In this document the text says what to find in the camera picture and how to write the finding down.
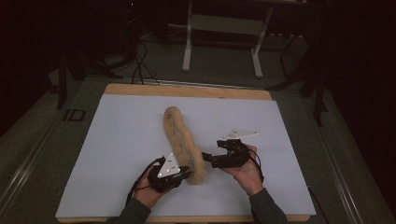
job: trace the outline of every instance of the desk leg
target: desk leg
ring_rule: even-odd
[[[255,48],[251,49],[251,58],[253,60],[254,73],[257,78],[262,77],[262,67],[260,66],[259,52],[262,47],[262,41],[265,37],[265,32],[267,31],[268,22],[270,21],[271,15],[273,12],[273,8],[268,8],[267,15],[265,17],[265,21],[262,22],[262,28],[260,29],[259,40],[257,41],[257,45]]]
[[[187,43],[184,50],[183,72],[190,71],[191,61],[191,32],[192,32],[192,0],[189,0],[189,16],[187,18]]]

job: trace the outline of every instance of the dark gray sleeve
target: dark gray sleeve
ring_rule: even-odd
[[[110,224],[144,224],[149,217],[151,210],[137,199],[131,201],[122,210],[119,217],[111,217],[106,223]]]
[[[267,189],[263,189],[249,198],[254,223],[288,223],[285,213],[276,205]]]

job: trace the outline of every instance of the gray floor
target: gray floor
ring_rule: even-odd
[[[172,40],[169,43],[143,41],[148,48],[145,63],[155,70],[162,85],[262,89],[285,79],[278,59],[287,43],[283,37],[264,39],[265,47],[260,53],[262,79],[254,77],[246,46],[230,48],[220,45],[214,48],[208,45],[218,44],[216,41],[206,43],[201,39],[194,39],[196,46],[192,48],[191,70],[184,73],[181,71],[184,46],[177,36],[175,41]],[[285,55],[288,71],[298,64],[305,47],[302,39],[291,46]],[[142,46],[139,51],[143,56]],[[69,80],[69,101],[64,110],[55,109],[56,95],[46,94],[0,139],[2,192],[32,148],[40,149],[23,188],[14,194],[7,211],[3,211],[2,223],[58,223],[54,216],[100,97],[108,83],[131,82],[135,67],[132,64],[118,72],[125,76],[123,80],[108,79],[94,72],[90,72],[83,82]],[[154,75],[152,70],[149,70],[151,74],[146,69],[142,71],[144,77]],[[156,83],[150,78],[145,81]],[[300,86],[301,83],[296,83],[271,93],[279,105],[306,183],[317,196],[330,223],[396,223],[332,100],[332,94],[326,91],[325,104],[329,111],[322,114],[323,127],[319,128],[312,119],[313,99],[301,98]],[[86,118],[82,122],[63,121],[67,108],[86,110]],[[4,204],[4,198],[1,200],[0,204]],[[318,202],[315,201],[318,214],[305,223],[326,223]]]

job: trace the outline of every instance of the hand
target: hand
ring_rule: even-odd
[[[246,145],[248,149],[257,152],[257,148],[254,146]],[[250,152],[250,156],[256,159],[256,154]],[[225,173],[233,176],[238,182],[241,188],[247,193],[248,196],[253,196],[256,193],[264,189],[262,183],[260,171],[256,164],[248,160],[243,166],[237,168],[223,168],[221,169]]]
[[[150,185],[149,183],[149,172],[152,170],[152,166],[146,171],[143,175],[140,182],[137,184],[137,189],[134,192],[134,198],[137,199],[139,202],[143,203],[145,206],[152,208],[158,200],[167,192],[159,193],[157,190],[153,189],[152,187],[145,188]]]

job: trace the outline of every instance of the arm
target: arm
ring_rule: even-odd
[[[252,150],[250,156],[256,158],[257,148],[247,147]],[[250,200],[252,215],[255,223],[288,223],[286,215],[275,204],[271,195],[262,183],[260,171],[253,161],[247,161],[239,168],[226,168],[222,171],[230,174],[247,193]]]
[[[111,224],[144,224],[149,217],[151,208],[160,200],[160,198],[166,193],[159,193],[152,187],[149,186],[149,172],[152,167],[146,171],[142,179],[137,185],[134,197],[122,210],[119,217],[111,217],[106,223]]]

